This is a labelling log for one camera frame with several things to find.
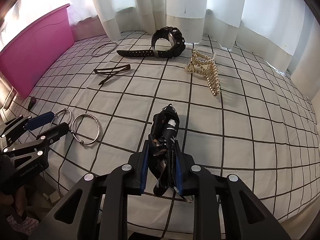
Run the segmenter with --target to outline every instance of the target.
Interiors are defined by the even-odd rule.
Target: pink plastic bin
[[[74,44],[67,13],[69,5],[37,19],[0,51],[0,71],[23,98]]]

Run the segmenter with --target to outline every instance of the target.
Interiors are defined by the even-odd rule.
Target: white grid cloth
[[[151,35],[142,31],[124,32],[116,49],[150,49],[150,39]],[[101,134],[95,144],[82,146],[68,133],[51,145],[50,166],[43,176],[61,193],[88,172],[103,175],[127,163],[132,153],[142,149],[153,115],[172,103],[180,118],[177,139],[182,152],[191,154],[213,174],[237,174],[279,221],[297,214],[318,196],[316,117],[289,73],[279,73],[244,48],[221,50],[209,36],[198,44],[187,44],[185,51],[172,59],[124,58],[116,49],[92,57],[93,49],[107,41],[107,36],[94,37],[67,50],[31,92],[30,96],[37,98],[31,113],[26,109],[29,97],[16,97],[9,110],[1,110],[4,120],[63,108],[70,109],[73,118],[90,113],[99,120]],[[167,45],[163,41],[157,44]],[[193,47],[207,55],[216,52],[221,95],[211,94],[205,78],[184,71]],[[93,74],[94,68],[127,63],[130,71],[98,85],[106,75]],[[68,118],[60,115],[55,122]],[[48,125],[26,132],[19,142],[34,140],[46,129]],[[90,118],[78,122],[79,139],[92,140],[97,130]],[[171,189],[162,197],[154,196],[155,183],[149,172],[145,194],[129,196],[128,228],[154,236],[192,239],[194,205],[182,201]]]

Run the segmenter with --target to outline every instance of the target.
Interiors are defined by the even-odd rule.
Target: black wristwatch
[[[166,39],[171,43],[169,50],[156,50],[156,41]],[[151,39],[151,49],[142,50],[117,50],[117,53],[123,57],[156,57],[173,58],[179,56],[186,48],[181,31],[175,27],[163,27],[157,30]]]

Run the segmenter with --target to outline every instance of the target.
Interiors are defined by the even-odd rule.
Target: watch face
[[[168,40],[169,40],[171,46],[173,47],[174,46],[174,38],[171,33],[168,33]]]

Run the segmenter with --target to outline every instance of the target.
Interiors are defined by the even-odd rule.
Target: sheer curtain
[[[188,43],[199,42],[203,34],[211,35],[225,49],[232,49],[237,41],[279,71],[285,71],[289,65],[294,70],[299,64],[310,35],[310,22],[314,19],[303,0],[41,1],[41,5],[28,2],[31,18],[20,15],[22,8],[27,8],[25,0],[14,6],[0,29],[3,45],[17,33],[10,27],[14,21],[26,27],[40,14],[70,3],[70,24],[98,15],[105,32],[114,41],[120,38],[122,31],[144,30],[152,35],[163,26],[175,26]]]

